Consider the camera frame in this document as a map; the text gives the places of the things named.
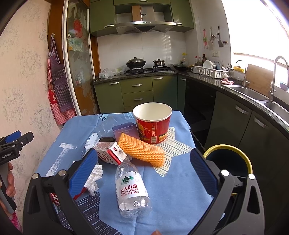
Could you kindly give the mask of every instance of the hand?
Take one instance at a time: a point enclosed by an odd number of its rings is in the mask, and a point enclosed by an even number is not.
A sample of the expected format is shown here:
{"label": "hand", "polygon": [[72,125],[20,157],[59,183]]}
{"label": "hand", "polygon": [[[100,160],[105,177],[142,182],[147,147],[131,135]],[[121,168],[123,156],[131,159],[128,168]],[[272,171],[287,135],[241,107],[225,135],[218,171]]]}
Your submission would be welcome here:
{"label": "hand", "polygon": [[162,235],[159,230],[154,231],[151,235]]}
{"label": "hand", "polygon": [[[13,176],[11,170],[13,170],[13,166],[9,162],[8,163],[8,176],[7,176],[7,181],[8,181],[9,185],[7,187],[7,190],[6,190],[6,194],[9,197],[15,196],[14,176]],[[11,216],[11,214],[7,211],[6,206],[4,205],[4,203],[1,200],[0,200],[0,206],[2,206],[4,212],[7,214],[7,216]]]}

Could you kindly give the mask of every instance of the checkered apron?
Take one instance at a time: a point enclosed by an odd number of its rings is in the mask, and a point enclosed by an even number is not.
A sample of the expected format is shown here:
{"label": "checkered apron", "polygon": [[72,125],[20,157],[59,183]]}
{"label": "checkered apron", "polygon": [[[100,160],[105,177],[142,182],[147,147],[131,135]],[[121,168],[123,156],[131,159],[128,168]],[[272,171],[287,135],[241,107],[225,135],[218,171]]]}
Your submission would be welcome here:
{"label": "checkered apron", "polygon": [[75,114],[75,110],[74,108],[70,108],[64,112],[61,112],[59,105],[58,105],[58,101],[56,99],[56,94],[54,92],[54,87],[52,84],[52,76],[51,76],[51,57],[57,58],[58,59],[58,64],[60,64],[59,62],[59,58],[58,56],[54,56],[55,52],[56,52],[56,48],[55,48],[55,42],[54,42],[54,38],[51,36],[51,41],[53,40],[53,42],[51,44],[54,44],[53,47],[51,47],[51,50],[49,52],[49,59],[47,60],[47,81],[48,81],[48,99],[50,101],[50,106],[51,106],[51,110],[53,113],[53,116],[55,118],[55,121],[57,123],[57,125],[61,125],[66,123],[69,119],[73,118],[76,116]]}
{"label": "checkered apron", "polygon": [[65,112],[66,110],[73,108],[73,103],[68,87],[65,67],[64,65],[60,64],[53,37],[51,37],[50,47],[51,50],[49,53],[49,59],[53,89],[60,107],[60,111]]}

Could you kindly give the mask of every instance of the granite countertop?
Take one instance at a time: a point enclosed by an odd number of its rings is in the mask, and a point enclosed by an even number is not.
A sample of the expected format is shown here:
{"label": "granite countertop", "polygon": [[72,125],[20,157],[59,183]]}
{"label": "granite countertop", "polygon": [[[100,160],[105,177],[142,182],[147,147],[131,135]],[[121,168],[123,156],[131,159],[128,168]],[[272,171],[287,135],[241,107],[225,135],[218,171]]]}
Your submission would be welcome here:
{"label": "granite countertop", "polygon": [[[245,95],[240,94],[239,92],[236,92],[228,87],[225,87],[222,85],[220,79],[213,79],[207,76],[194,74],[192,72],[153,72],[153,73],[145,73],[145,74],[133,74],[133,75],[118,75],[113,76],[110,78],[104,78],[104,79],[97,79],[93,81],[93,84],[100,84],[104,82],[112,82],[117,80],[123,80],[127,78],[139,78],[139,77],[148,77],[148,76],[164,76],[164,75],[182,75],[186,78],[190,78],[193,80],[197,80],[205,85],[208,85],[214,89],[216,89],[219,92],[224,93],[225,95],[228,95],[229,97],[237,100],[238,102],[244,104],[248,108],[254,110],[261,116],[263,116],[265,119],[267,119],[271,124],[273,124],[280,132],[282,132],[288,139],[289,139],[289,126],[283,122],[279,117],[277,117],[275,114],[273,114],[271,111],[269,111],[267,108],[265,108],[263,105],[259,104],[258,102],[248,98]],[[234,85],[239,85],[239,81],[235,81]]]}

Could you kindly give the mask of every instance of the kettle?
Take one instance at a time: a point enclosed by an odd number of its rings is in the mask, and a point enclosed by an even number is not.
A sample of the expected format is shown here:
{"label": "kettle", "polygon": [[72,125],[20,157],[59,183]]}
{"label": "kettle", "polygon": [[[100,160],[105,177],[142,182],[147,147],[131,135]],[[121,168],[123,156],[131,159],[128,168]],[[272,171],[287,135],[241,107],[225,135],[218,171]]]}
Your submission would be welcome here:
{"label": "kettle", "polygon": [[155,67],[158,67],[158,66],[164,67],[164,60],[161,60],[160,58],[158,60],[154,60],[153,62],[155,64]]}

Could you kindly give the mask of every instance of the paper bucket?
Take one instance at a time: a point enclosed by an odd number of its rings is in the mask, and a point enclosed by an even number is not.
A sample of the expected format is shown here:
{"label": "paper bucket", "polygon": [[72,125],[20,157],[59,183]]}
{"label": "paper bucket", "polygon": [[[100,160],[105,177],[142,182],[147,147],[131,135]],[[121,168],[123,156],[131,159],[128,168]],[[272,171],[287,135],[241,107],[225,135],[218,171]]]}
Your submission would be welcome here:
{"label": "paper bucket", "polygon": [[149,144],[158,144],[167,137],[172,108],[161,103],[140,104],[132,111],[140,140]]}

